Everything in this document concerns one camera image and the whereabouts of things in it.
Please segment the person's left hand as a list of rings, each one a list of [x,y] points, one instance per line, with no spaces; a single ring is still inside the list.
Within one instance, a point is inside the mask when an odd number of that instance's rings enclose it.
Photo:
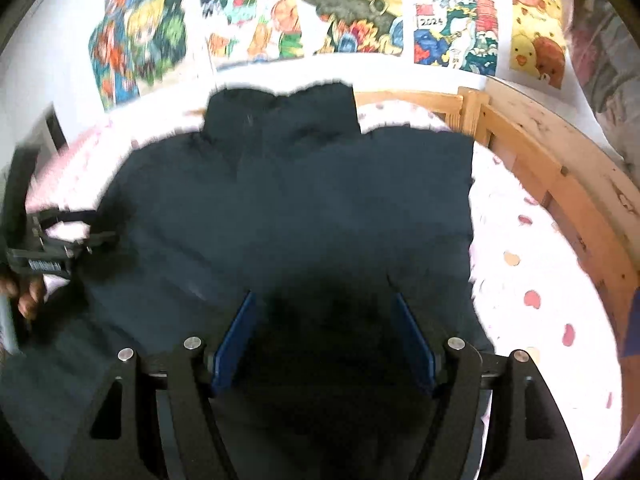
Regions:
[[[47,292],[43,277],[35,275],[11,278],[9,275],[2,275],[0,284],[2,295],[17,301],[22,317],[34,320]]]

